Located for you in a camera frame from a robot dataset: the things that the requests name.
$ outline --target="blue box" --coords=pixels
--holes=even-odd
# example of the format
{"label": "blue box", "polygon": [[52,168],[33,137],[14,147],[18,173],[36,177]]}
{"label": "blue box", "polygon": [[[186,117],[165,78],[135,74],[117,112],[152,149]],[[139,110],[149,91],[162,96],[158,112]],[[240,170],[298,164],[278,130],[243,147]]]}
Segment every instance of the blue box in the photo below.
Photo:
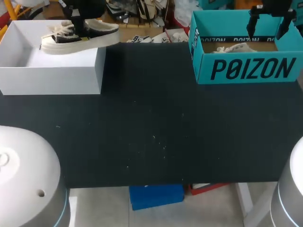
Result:
{"label": "blue box", "polygon": [[184,199],[182,185],[130,186],[129,195],[133,210],[157,207]]}
{"label": "blue box", "polygon": [[193,13],[188,44],[198,84],[290,82],[297,79],[303,63],[303,38],[291,23],[289,31],[280,40],[275,39],[282,22],[280,17],[260,15],[252,40],[262,42],[258,43],[260,45],[271,42],[277,51],[204,52],[203,45],[209,42],[250,41],[246,30],[249,19],[248,10]]}
{"label": "blue box", "polygon": [[233,0],[199,0],[199,6],[201,6],[203,10],[218,9],[231,2],[233,2]]}

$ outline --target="metal cylinder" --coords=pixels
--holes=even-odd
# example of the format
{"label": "metal cylinder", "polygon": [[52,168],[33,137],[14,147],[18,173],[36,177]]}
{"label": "metal cylinder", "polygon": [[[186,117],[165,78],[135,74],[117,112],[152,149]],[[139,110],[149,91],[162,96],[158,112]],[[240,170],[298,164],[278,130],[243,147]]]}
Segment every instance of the metal cylinder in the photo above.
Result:
{"label": "metal cylinder", "polygon": [[303,226],[303,138],[295,145],[275,188],[270,214],[276,227]]}
{"label": "metal cylinder", "polygon": [[0,226],[68,227],[59,159],[41,136],[0,126]]}

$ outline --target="black table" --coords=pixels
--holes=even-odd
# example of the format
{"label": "black table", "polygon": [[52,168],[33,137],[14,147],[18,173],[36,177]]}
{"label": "black table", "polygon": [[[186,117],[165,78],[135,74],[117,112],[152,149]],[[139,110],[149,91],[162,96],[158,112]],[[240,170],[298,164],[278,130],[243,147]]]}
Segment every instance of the black table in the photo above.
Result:
{"label": "black table", "polygon": [[0,125],[44,137],[71,188],[277,181],[303,136],[303,94],[198,85],[188,44],[118,44],[100,96],[0,96]]}

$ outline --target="black sneaker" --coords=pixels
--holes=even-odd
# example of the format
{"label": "black sneaker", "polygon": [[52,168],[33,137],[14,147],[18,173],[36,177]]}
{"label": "black sneaker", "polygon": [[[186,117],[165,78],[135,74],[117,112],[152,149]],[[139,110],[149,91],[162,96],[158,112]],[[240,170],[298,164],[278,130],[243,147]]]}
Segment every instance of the black sneaker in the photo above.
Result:
{"label": "black sneaker", "polygon": [[149,36],[138,36],[135,35],[132,40],[127,40],[128,43],[150,43],[152,39]]}
{"label": "black sneaker", "polygon": [[50,27],[53,33],[42,37],[41,50],[48,54],[68,54],[120,42],[119,25],[97,19],[88,19],[85,23],[88,37],[77,36],[71,21]]}

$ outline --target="sneaker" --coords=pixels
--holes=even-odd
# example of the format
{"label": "sneaker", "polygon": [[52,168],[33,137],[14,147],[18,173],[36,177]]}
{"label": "sneaker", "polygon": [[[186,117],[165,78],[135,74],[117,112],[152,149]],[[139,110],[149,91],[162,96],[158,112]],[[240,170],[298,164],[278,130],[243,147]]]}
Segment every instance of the sneaker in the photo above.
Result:
{"label": "sneaker", "polygon": [[165,32],[152,38],[152,42],[156,44],[169,43],[169,38]]}
{"label": "sneaker", "polygon": [[152,39],[149,36],[138,36],[135,35],[132,40],[127,40],[127,43],[150,43]]}
{"label": "sneaker", "polygon": [[224,47],[218,47],[217,51],[214,51],[212,53],[235,53],[235,52],[257,52],[257,51],[251,49],[247,45],[247,43],[241,43],[228,47],[226,49]]}
{"label": "sneaker", "polygon": [[172,42],[173,43],[182,43],[182,42],[188,42],[188,36],[185,32],[178,33],[172,35]]}
{"label": "sneaker", "polygon": [[71,21],[50,27],[53,32],[42,37],[41,50],[48,54],[69,54],[118,43],[119,25],[96,19],[85,20],[88,37],[78,37]]}

